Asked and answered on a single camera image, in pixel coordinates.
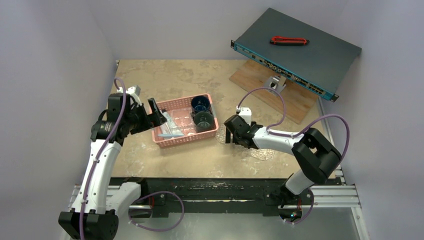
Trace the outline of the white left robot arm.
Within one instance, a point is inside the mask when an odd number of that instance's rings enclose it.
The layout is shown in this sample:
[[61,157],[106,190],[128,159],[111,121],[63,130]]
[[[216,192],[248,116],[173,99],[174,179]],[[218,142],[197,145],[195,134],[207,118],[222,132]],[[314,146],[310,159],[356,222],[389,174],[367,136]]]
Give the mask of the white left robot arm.
[[108,97],[107,108],[91,128],[90,157],[80,189],[70,209],[58,217],[71,239],[112,240],[120,217],[128,213],[132,203],[154,206],[169,194],[167,190],[150,192],[143,178],[126,179],[115,193],[108,193],[113,167],[127,136],[173,124],[171,110],[178,117],[188,116],[195,130],[178,137],[159,137],[162,147],[210,138],[218,130],[212,98],[207,93],[162,102],[150,98],[148,104],[146,110],[139,95],[131,90],[119,90]]

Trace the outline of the dark green mug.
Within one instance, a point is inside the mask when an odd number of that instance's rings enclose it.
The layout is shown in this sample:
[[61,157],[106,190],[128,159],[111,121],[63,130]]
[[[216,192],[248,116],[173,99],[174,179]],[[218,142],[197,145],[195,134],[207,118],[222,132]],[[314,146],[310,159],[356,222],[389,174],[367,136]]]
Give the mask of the dark green mug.
[[214,117],[207,111],[197,112],[193,117],[193,122],[197,133],[211,131],[214,128]]

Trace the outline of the pink perforated plastic basket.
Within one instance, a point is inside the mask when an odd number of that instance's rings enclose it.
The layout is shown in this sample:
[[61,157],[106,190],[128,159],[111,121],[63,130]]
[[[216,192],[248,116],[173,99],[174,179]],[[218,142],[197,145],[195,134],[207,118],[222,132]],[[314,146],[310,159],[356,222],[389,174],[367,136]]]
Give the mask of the pink perforated plastic basket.
[[[164,124],[160,127],[155,127],[151,131],[151,137],[153,142],[156,143],[161,148],[166,148],[166,147],[173,147],[176,145],[181,145],[185,143],[190,143],[190,142],[214,137],[219,129],[219,122],[218,122],[216,111],[214,109],[213,100],[211,95],[208,93],[203,93],[202,96],[208,97],[210,101],[210,105],[211,105],[210,110],[211,110],[212,116],[214,117],[214,128],[212,130],[204,131],[204,132],[196,131],[196,133],[194,134],[193,133],[189,135],[184,134],[184,136],[182,137],[172,137],[172,138],[158,137],[158,134],[163,134],[162,129],[164,129],[166,126]],[[157,106],[159,107],[160,110],[166,110],[168,113],[170,113],[171,110],[184,109],[184,108],[191,108],[191,111],[192,111],[191,100],[194,97],[195,96],[192,95],[192,96],[175,98],[171,100],[160,101],[157,103]]]

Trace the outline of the dark blue mug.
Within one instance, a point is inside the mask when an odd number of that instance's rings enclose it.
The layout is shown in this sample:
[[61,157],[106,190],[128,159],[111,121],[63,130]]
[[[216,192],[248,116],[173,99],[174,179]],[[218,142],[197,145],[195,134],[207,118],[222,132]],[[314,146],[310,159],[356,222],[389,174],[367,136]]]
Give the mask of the dark blue mug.
[[207,96],[205,95],[198,95],[195,96],[191,100],[191,109],[194,114],[197,114],[199,112],[210,112],[211,111],[211,103]]

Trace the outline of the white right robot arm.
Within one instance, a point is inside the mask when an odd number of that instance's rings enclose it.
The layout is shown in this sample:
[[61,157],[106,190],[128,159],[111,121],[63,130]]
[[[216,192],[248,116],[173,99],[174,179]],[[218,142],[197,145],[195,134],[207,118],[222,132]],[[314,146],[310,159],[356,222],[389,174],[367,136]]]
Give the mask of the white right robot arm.
[[228,143],[247,149],[274,150],[294,156],[300,169],[280,187],[276,195],[282,203],[292,204],[301,193],[314,184],[326,183],[332,172],[340,165],[343,155],[316,128],[304,132],[271,132],[255,122],[247,123],[234,114],[224,122]]

